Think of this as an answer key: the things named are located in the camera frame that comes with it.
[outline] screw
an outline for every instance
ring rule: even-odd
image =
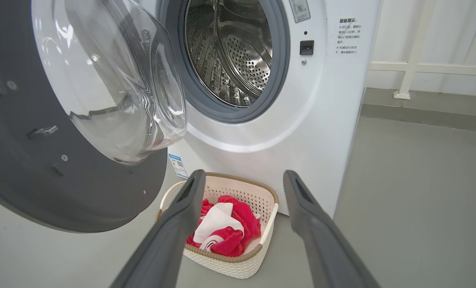
[[[10,89],[12,90],[16,90],[17,89],[17,85],[13,82],[13,81],[7,81],[7,86],[9,86]]]

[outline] front-loading washing machine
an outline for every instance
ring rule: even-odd
[[[0,204],[52,235],[112,230],[179,159],[187,175],[271,186],[285,214],[282,173],[295,170],[333,215],[378,11],[379,0],[0,0]]]

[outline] white cloth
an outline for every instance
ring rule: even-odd
[[[217,203],[210,208],[194,233],[194,242],[202,244],[213,232],[230,226],[244,231],[240,221],[231,217],[233,203]]]

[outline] brown basket rim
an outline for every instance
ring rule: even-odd
[[[241,182],[245,182],[245,183],[249,183],[249,184],[258,186],[258,187],[263,188],[263,189],[267,190],[268,192],[270,192],[271,195],[273,196],[273,199],[274,199],[275,203],[279,204],[279,197],[277,196],[277,193],[275,193],[275,191],[270,186],[268,186],[266,184],[263,184],[261,182],[257,182],[257,181],[251,180],[251,179],[238,177],[238,176],[234,176],[234,175],[215,173],[215,172],[206,172],[206,176],[227,178],[227,179],[237,180],[237,181],[241,181]],[[162,212],[163,211],[161,209],[159,209],[159,211],[156,214],[156,217],[154,219],[155,222],[162,215]],[[215,259],[215,260],[222,261],[222,262],[227,262],[227,263],[239,263],[239,262],[247,261],[247,260],[251,259],[252,257],[256,256],[256,254],[258,254],[261,251],[262,248],[263,248],[263,245],[258,244],[258,246],[256,246],[251,252],[249,252],[247,254],[240,255],[238,257],[229,257],[229,256],[223,256],[223,255],[220,255],[220,254],[215,254],[213,252],[209,252],[209,251],[206,251],[206,250],[202,250],[200,248],[197,248],[195,246],[192,246],[192,245],[189,245],[189,244],[185,243],[185,249],[187,249],[187,250],[190,250],[194,253],[200,254],[202,256],[205,256],[205,257],[208,257],[208,258],[211,258],[211,259]]]

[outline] red cloth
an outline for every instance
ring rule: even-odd
[[[249,205],[244,202],[240,202],[231,196],[221,196],[218,202],[233,203],[233,211],[231,217],[238,220],[243,228],[244,232],[240,230],[234,230],[230,226],[224,229],[213,232],[205,241],[205,247],[201,247],[201,244],[194,242],[194,234],[190,235],[186,239],[186,243],[203,250],[209,250],[213,253],[238,257],[249,246],[251,241],[261,236],[261,223],[259,219],[256,219]],[[201,208],[201,216],[205,216],[209,209],[213,207],[213,204],[208,199],[203,200]]]

